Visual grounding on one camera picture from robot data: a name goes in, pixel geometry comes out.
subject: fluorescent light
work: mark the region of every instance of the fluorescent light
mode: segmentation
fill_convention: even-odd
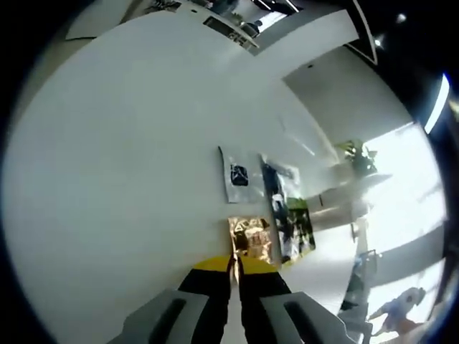
[[[424,127],[424,130],[427,134],[432,131],[433,126],[438,121],[438,118],[440,117],[440,113],[442,112],[443,107],[445,106],[446,99],[448,98],[449,91],[450,91],[450,83],[448,82],[448,79],[446,79],[446,76],[443,75],[442,84],[440,86],[440,91],[438,93],[437,101],[435,102],[435,106],[433,107],[429,120],[427,121],[427,124]]]
[[[397,23],[400,24],[402,22],[404,22],[405,20],[407,20],[407,16],[405,16],[403,13],[399,14],[397,16]]]
[[[285,0],[285,2],[287,4],[289,4],[289,6],[293,9],[293,11],[295,11],[296,13],[299,12],[299,10],[296,8],[296,6],[294,4],[292,4],[292,2],[290,0]]]
[[[261,2],[264,7],[266,7],[267,9],[271,11],[271,8],[267,4],[265,4],[263,0],[258,0],[258,1]]]

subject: white wall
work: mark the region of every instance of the white wall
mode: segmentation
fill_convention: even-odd
[[[256,56],[257,69],[260,74],[283,78],[301,65],[357,38],[359,35],[347,11],[336,11],[298,27],[271,44]]]
[[[25,110],[4,161],[4,231],[58,343],[105,343],[194,263],[229,253],[228,216],[271,219],[268,202],[226,203],[218,145],[298,166],[305,196],[328,187],[313,118],[280,80],[250,73],[255,60],[162,11],[83,47]]]
[[[276,43],[279,39],[296,30],[303,25],[306,25],[322,16],[341,10],[339,6],[329,4],[318,4],[312,1],[304,1],[301,6],[304,8],[292,16],[287,16],[284,19],[276,22],[271,27],[267,28],[255,41],[260,45],[259,49],[253,49],[251,52],[258,55],[270,45]]]
[[[376,138],[412,121],[389,86],[344,47],[285,78],[333,143]]]

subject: person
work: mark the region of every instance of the person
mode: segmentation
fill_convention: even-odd
[[[399,335],[405,334],[416,328],[419,324],[407,319],[407,314],[415,305],[419,305],[425,296],[424,288],[412,287],[405,290],[399,297],[386,302],[376,312],[369,316],[368,320],[387,314],[387,318],[381,329],[373,334],[374,337],[385,332],[395,331]]]

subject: yellow object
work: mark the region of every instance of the yellow object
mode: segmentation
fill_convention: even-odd
[[[232,256],[216,256],[193,266],[193,269],[226,272]]]
[[[275,266],[262,260],[245,256],[240,257],[240,259],[244,267],[244,274],[268,274],[270,272],[277,272]]]

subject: ceiling light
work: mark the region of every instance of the ceiling light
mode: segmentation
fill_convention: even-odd
[[[299,10],[296,8],[294,4],[292,4],[290,0],[285,0],[285,2],[293,9],[293,11],[295,11],[296,13],[299,12]]]
[[[374,45],[376,45],[378,48],[383,48],[384,39],[385,39],[385,35],[384,34],[380,34],[378,36],[373,37]]]
[[[397,23],[400,24],[402,22],[404,22],[405,20],[407,20],[407,16],[405,16],[403,13],[399,14],[397,16]]]
[[[264,7],[266,7],[267,9],[271,11],[271,8],[267,4],[265,4],[263,0],[258,0],[258,1],[261,2]]]
[[[425,132],[428,134],[432,131],[433,126],[438,121],[440,117],[440,113],[445,106],[446,99],[448,98],[448,93],[450,91],[450,83],[445,75],[442,77],[442,84],[440,86],[440,91],[438,93],[437,101],[435,102],[435,106],[433,107],[432,113],[427,121],[427,124],[424,127]]]

